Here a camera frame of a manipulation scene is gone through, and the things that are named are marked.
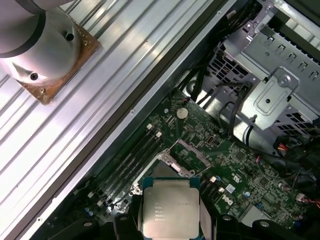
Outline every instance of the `chip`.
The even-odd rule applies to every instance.
[[[235,157],[238,159],[238,160],[241,160],[241,159],[243,159],[244,158],[244,156],[245,156],[245,154],[243,153],[243,152],[238,152],[236,155],[235,155]]]
[[[195,239],[199,235],[199,190],[147,187],[143,193],[142,233],[150,239]]]
[[[268,180],[267,180],[265,177],[261,178],[260,184],[261,184],[262,186],[267,185],[267,183],[268,183]]]

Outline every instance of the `green circuit board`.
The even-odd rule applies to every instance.
[[[147,134],[150,135],[147,133],[147,128],[150,126],[153,128],[154,135],[161,133],[159,138],[146,137]],[[98,179],[100,178],[99,181],[101,181],[106,175],[114,175],[116,178],[118,175],[115,171],[116,166],[120,173],[119,165],[126,163],[127,172],[122,168],[121,171],[125,174],[113,183],[119,186],[115,191],[119,194],[120,189],[129,189],[133,179],[156,154],[171,148],[170,155],[188,171],[198,173],[208,167],[205,161],[211,164],[205,175],[209,178],[214,176],[216,183],[219,183],[220,188],[224,190],[216,191],[212,195],[212,204],[220,213],[240,218],[248,207],[255,206],[265,216],[290,228],[294,223],[293,216],[301,214],[303,209],[292,200],[290,191],[283,190],[283,186],[287,183],[281,179],[268,179],[262,176],[253,153],[237,147],[219,130],[219,126],[210,115],[193,101],[187,100],[183,93],[177,91],[165,98],[152,112],[110,161],[109,166],[102,171]],[[198,154],[177,142],[179,140],[192,146]],[[277,176],[277,173],[268,165],[262,163],[262,167],[266,174]],[[100,185],[104,193],[107,188],[110,189],[107,183],[114,181],[110,178],[112,177]]]

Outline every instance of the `ram slot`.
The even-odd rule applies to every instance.
[[[161,149],[161,141],[156,141],[156,143],[150,148],[150,150],[147,150],[140,158],[141,160],[136,163],[136,165],[130,169],[129,172],[126,172],[124,175],[124,178],[121,178],[118,182],[117,187],[113,190],[113,194],[110,195],[110,199],[113,197],[118,196],[123,188],[128,184],[132,184],[134,176],[139,174],[150,162],[153,157],[159,153],[159,150]]]
[[[135,147],[124,157],[117,159],[117,157],[114,157],[112,160],[116,160],[117,162],[120,162],[119,165],[117,165],[115,170],[112,170],[109,177],[100,185],[100,189],[104,192],[104,190],[108,187],[108,184],[112,183],[114,179],[119,175],[119,173],[122,172],[124,166],[128,165],[129,161],[131,160],[132,156],[137,154],[141,150],[141,148],[144,148],[146,144],[149,143],[151,139],[154,137],[154,132],[149,131],[139,140],[137,144],[135,144]]]
[[[153,136],[152,138],[148,139],[147,142],[139,148],[139,150],[135,151],[133,154],[130,154],[130,157],[127,158],[125,161],[125,167],[122,167],[116,174],[114,174],[113,178],[109,180],[108,187],[104,190],[104,193],[108,195],[110,193],[110,189],[118,184],[118,181],[122,179],[123,175],[125,175],[132,166],[135,164],[137,157],[140,153],[145,152],[145,149],[149,149],[150,145],[152,145],[156,140],[156,137]]]

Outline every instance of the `screw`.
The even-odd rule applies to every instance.
[[[286,88],[289,86],[290,81],[291,81],[291,78],[288,75],[283,75],[283,76],[279,77],[278,84],[281,87]]]
[[[225,221],[231,221],[232,220],[232,218],[229,215],[224,215],[222,217],[222,219],[225,220]]]
[[[272,6],[268,5],[265,7],[265,12],[268,13],[272,9]]]
[[[262,227],[264,227],[264,228],[270,227],[270,224],[267,223],[266,221],[261,221],[261,222],[260,222],[260,225],[261,225]]]
[[[92,225],[92,222],[89,222],[89,221],[83,224],[84,227],[90,227],[91,225]]]
[[[31,73],[31,75],[30,75],[30,79],[32,80],[32,81],[35,81],[35,80],[37,80],[38,79],[38,74],[37,73]]]
[[[253,23],[253,27],[254,28],[256,28],[257,26],[258,26],[258,24],[260,23],[260,21],[258,21],[258,20],[256,20],[256,21],[254,21],[254,23]]]

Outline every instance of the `capacitor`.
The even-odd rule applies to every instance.
[[[246,198],[249,198],[251,196],[251,193],[249,191],[245,191],[243,193],[243,195],[246,197]]]

